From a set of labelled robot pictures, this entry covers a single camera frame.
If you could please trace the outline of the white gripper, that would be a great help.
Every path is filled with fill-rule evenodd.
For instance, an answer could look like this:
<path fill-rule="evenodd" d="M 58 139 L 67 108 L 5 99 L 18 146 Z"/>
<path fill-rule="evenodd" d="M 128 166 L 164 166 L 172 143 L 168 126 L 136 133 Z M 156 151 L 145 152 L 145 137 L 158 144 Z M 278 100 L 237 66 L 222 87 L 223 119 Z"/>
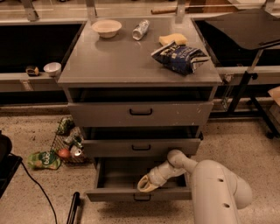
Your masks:
<path fill-rule="evenodd" d="M 142 193 L 149 193 L 163 186 L 168 179 L 184 174 L 184 168 L 176 168 L 170 162 L 164 161 L 159 166 L 150 170 L 147 175 L 142 176 L 137 184 L 137 189 Z"/>

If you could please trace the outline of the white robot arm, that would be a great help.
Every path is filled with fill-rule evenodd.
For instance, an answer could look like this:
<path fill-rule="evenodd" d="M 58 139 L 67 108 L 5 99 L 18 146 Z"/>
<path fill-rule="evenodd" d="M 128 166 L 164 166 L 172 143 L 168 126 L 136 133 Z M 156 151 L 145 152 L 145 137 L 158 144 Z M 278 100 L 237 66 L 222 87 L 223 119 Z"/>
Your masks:
<path fill-rule="evenodd" d="M 171 150 L 167 159 L 152 168 L 137 184 L 148 193 L 168 179 L 190 174 L 194 224 L 242 224 L 239 209 L 253 200 L 249 183 L 213 160 L 196 162 L 180 150 Z"/>

